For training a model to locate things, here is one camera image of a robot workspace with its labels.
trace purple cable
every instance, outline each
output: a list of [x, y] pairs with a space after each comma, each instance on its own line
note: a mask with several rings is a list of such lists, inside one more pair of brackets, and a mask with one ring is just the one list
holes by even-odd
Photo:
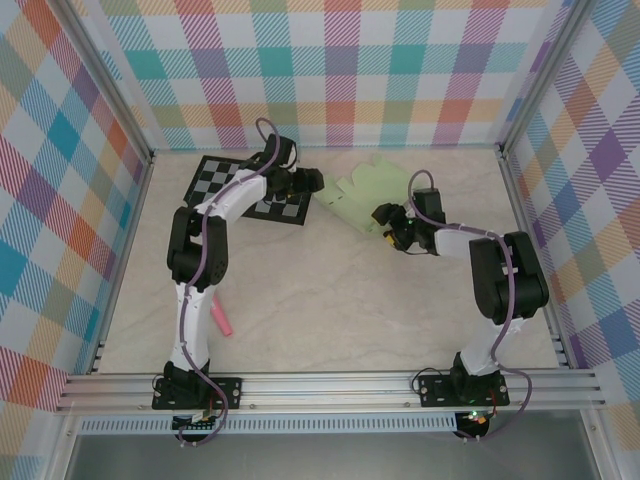
[[271, 167], [271, 165], [273, 165], [273, 163], [276, 161], [276, 158], [278, 157], [278, 152], [280, 151], [280, 134], [278, 133], [278, 129], [271, 122], [271, 120], [264, 117], [258, 118], [256, 120], [256, 128], [258, 129], [258, 133], [265, 140], [265, 142], [266, 142], [266, 137], [264, 136], [264, 134], [262, 133], [262, 129], [260, 128], [260, 122], [264, 122], [268, 124], [273, 130], [273, 134], [276, 137], [276, 148], [273, 151], [273, 155], [271, 156], [271, 158], [266, 164], [264, 164], [260, 169], [258, 169], [258, 171], [248, 175], [247, 177], [241, 180], [235, 180], [229, 183], [222, 190], [220, 190], [220, 192], [218, 192], [218, 194], [213, 198], [213, 201], [207, 207], [204, 214], [202, 215], [202, 255], [200, 256], [200, 264], [198, 265], [198, 269], [196, 270], [196, 273], [193, 275], [193, 278], [191, 278], [191, 280], [189, 280], [189, 283], [187, 283], [184, 287], [184, 301], [182, 302], [182, 309], [180, 310], [180, 344], [182, 346], [182, 354], [184, 355], [184, 358], [186, 358], [187, 363], [189, 364], [189, 366], [191, 366], [193, 371], [196, 372], [196, 374], [200, 378], [202, 378], [207, 384], [209, 384], [215, 390], [215, 392], [220, 396], [220, 398], [222, 398], [223, 409], [222, 409], [222, 419], [218, 423], [218, 426], [209, 435], [207, 435], [205, 438], [203, 438], [199, 442], [187, 443], [186, 440], [182, 438], [182, 432], [186, 428], [186, 426], [181, 427], [178, 430], [178, 438], [182, 442], [182, 445], [198, 447], [200, 445], [204, 445], [205, 443], [210, 442], [213, 439], [213, 437], [215, 437], [218, 434], [218, 432], [222, 429], [222, 427], [224, 427], [227, 421], [227, 415], [229, 413], [229, 401], [227, 399], [227, 396], [218, 385], [216, 385], [213, 381], [211, 381], [211, 379], [207, 375], [205, 375], [202, 372], [202, 370], [198, 368], [198, 366], [193, 361], [193, 358], [191, 358], [191, 354], [187, 350], [187, 342], [184, 338], [184, 322], [185, 322], [185, 317], [187, 315], [187, 304], [189, 303], [189, 299], [191, 298], [191, 296], [189, 295], [189, 289], [193, 287], [193, 285], [198, 281], [198, 279], [200, 278], [200, 275], [202, 275], [202, 272], [204, 271], [204, 266], [207, 262], [207, 249], [205, 248], [205, 246], [207, 245], [207, 220], [209, 219], [209, 213], [211, 213], [211, 210], [213, 210], [213, 207], [227, 194], [227, 192], [229, 192], [236, 186], [241, 185], [247, 180], [251, 180], [252, 178], [256, 178], [258, 175], [262, 175], [268, 168]]
[[516, 412], [516, 414], [513, 417], [511, 417], [510, 421], [507, 424], [503, 425], [498, 430], [494, 430], [493, 432], [487, 434], [484, 438], [488, 439], [504, 431], [508, 425], [512, 425], [516, 420], [518, 420], [518, 418], [522, 415], [524, 410], [527, 408], [527, 405], [529, 405], [529, 400], [531, 400], [531, 393], [533, 391], [533, 382], [531, 380], [531, 377], [526, 372], [522, 370], [518, 370], [516, 368], [507, 368], [504, 365], [502, 365], [496, 357], [496, 351], [498, 350], [498, 347], [504, 340], [504, 337], [507, 335], [507, 331], [509, 330], [509, 326], [511, 325], [511, 321], [513, 320], [513, 312], [515, 310], [516, 280], [515, 280], [515, 272], [513, 271], [513, 262], [511, 260], [511, 253], [509, 252], [509, 247], [505, 243], [504, 239], [497, 233], [490, 232], [487, 230], [481, 230], [479, 228], [467, 227], [465, 225], [460, 225], [460, 224], [440, 223], [430, 219], [429, 217], [425, 216], [422, 212], [420, 212], [416, 206], [415, 201], [413, 200], [413, 182], [420, 174], [427, 175], [431, 180], [431, 188], [433, 188], [434, 186], [433, 175], [431, 175], [431, 172], [429, 172], [428, 170], [418, 170], [416, 173], [413, 174], [413, 176], [409, 180], [409, 186], [408, 186], [409, 204], [411, 205], [411, 208], [413, 208], [413, 211], [415, 212], [416, 216], [420, 220], [430, 223], [431, 225], [434, 225], [438, 228], [445, 228], [447, 230], [460, 230], [463, 232], [473, 233], [476, 235], [482, 235], [484, 237], [495, 239], [498, 242], [498, 245], [500, 245], [500, 248], [502, 249], [505, 263], [507, 264], [507, 282], [509, 285], [509, 303], [507, 305], [507, 318], [504, 322], [504, 325], [502, 326], [502, 330], [500, 330], [500, 333], [498, 334], [498, 338], [496, 338], [496, 341], [493, 343], [493, 346], [491, 347], [490, 353], [491, 353], [491, 359], [493, 360], [493, 362], [496, 364], [498, 368], [500, 368], [501, 370], [504, 370], [505, 372], [524, 377], [524, 379], [527, 381], [527, 394], [524, 397], [524, 401], [522, 402], [520, 409]]

